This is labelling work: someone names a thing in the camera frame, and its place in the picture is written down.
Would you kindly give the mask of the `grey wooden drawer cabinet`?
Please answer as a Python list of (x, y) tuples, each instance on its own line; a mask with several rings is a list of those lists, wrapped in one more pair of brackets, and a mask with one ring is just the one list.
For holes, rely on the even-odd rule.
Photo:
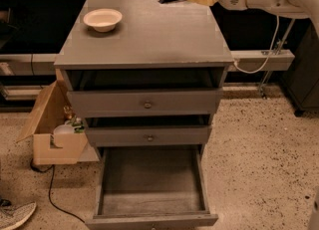
[(232, 57), (209, 8), (159, 0), (87, 0), (82, 12), (99, 8), (120, 11), (122, 21), (115, 30), (99, 33), (78, 20), (55, 62), (62, 75), (68, 70), (213, 67), (222, 68), (225, 79)]

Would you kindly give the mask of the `grey top drawer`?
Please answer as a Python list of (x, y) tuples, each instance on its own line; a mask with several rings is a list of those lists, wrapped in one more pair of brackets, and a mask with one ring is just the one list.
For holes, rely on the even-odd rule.
[(222, 68), (68, 70), (68, 99), (80, 117), (206, 115), (218, 108)]

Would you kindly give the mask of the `grey middle drawer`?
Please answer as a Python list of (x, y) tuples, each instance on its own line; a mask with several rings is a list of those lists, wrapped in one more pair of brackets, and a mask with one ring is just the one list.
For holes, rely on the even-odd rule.
[(180, 145), (207, 143), (208, 115), (93, 117), (85, 134), (91, 145)]

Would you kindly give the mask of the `grey open bottom drawer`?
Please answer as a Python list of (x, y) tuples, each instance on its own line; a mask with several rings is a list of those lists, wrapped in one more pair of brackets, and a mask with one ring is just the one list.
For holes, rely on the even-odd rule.
[(197, 146), (110, 147), (103, 162), (90, 230), (171, 230), (218, 220)]

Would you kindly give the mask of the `beige paper bowl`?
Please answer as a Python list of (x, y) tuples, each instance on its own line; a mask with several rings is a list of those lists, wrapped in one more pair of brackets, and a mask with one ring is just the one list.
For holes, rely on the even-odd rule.
[(97, 32), (110, 32), (121, 22), (123, 15), (114, 9), (97, 9), (87, 13), (83, 22)]

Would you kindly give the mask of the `dark grey cabinet right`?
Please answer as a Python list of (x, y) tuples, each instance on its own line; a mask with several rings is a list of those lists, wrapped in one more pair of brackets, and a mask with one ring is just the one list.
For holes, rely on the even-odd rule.
[(319, 39), (312, 24), (295, 52), (294, 61), (283, 74), (281, 85), (296, 116), (319, 110)]

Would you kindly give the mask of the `white bowl in box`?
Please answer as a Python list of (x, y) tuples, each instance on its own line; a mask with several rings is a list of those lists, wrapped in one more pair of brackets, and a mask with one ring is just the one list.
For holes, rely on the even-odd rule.
[(61, 124), (54, 129), (53, 134), (68, 134), (73, 132), (74, 128), (71, 125)]

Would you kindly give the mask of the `open cardboard box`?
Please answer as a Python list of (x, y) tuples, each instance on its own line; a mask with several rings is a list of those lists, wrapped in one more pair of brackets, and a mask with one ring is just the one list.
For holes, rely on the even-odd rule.
[(17, 138), (18, 142), (32, 138), (36, 165), (75, 164), (87, 145), (83, 133), (53, 134), (67, 120), (65, 107), (70, 103), (66, 92), (62, 72), (57, 70), (56, 81), (41, 90)]

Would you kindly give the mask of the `grey knit sneaker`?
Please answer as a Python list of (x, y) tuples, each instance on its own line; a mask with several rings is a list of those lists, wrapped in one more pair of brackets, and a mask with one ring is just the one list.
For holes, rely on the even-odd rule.
[(23, 205), (12, 205), (9, 200), (0, 202), (0, 230), (15, 230), (22, 226), (35, 212), (37, 204), (30, 202)]

